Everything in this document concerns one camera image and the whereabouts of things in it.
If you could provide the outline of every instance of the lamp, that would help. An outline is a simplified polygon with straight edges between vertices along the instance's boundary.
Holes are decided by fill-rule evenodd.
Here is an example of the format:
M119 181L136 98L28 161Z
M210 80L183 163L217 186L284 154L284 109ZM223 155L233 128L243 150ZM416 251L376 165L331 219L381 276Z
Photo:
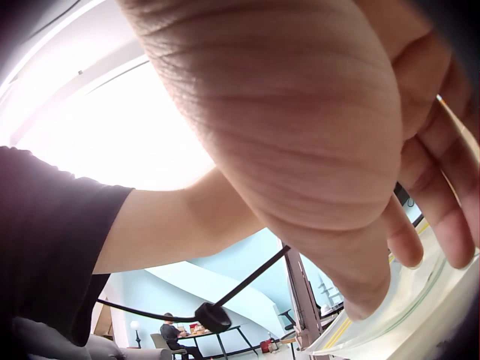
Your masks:
M135 341L138 343L138 348L141 349L142 347L140 346L140 338L138 337L138 329L140 329L140 323L138 321L132 321L130 323L130 327L132 330L135 330L135 333L137 334L137 338Z

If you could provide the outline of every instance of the red object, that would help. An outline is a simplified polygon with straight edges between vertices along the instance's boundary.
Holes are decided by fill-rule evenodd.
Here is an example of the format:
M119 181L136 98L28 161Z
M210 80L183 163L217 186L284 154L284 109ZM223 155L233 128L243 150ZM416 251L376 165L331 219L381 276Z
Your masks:
M268 344L270 344L271 342L272 341L268 339L260 343L260 348L262 349L262 353L268 352Z

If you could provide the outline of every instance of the black rubber cap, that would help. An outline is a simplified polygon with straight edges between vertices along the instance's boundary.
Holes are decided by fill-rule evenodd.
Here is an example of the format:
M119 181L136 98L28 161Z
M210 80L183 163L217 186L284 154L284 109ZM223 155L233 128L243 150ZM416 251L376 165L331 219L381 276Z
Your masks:
M232 321L221 306L215 306L209 302L204 302L195 311L195 317L206 329L212 333L221 333L227 331L232 326Z

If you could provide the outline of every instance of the seated man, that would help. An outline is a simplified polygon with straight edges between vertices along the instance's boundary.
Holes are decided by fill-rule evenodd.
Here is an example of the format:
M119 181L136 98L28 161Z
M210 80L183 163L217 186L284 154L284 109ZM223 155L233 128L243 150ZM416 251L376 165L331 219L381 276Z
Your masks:
M165 316L173 315L167 312L165 313ZM204 357L196 346L184 346L179 344L179 337L185 337L187 336L187 333L185 331L180 331L172 324L172 321L165 321L165 323L160 327L160 334L167 342L168 347L171 350L187 350L186 354L182 354L182 360L188 360L188 354L193 355L195 360L202 360Z

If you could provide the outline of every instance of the black sleeve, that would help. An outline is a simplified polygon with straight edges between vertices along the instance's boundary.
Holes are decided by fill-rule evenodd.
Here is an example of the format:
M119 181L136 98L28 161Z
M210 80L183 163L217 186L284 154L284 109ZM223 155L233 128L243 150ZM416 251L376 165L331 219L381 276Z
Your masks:
M131 189L59 171L0 147L0 306L57 329L77 345L108 275L92 276Z

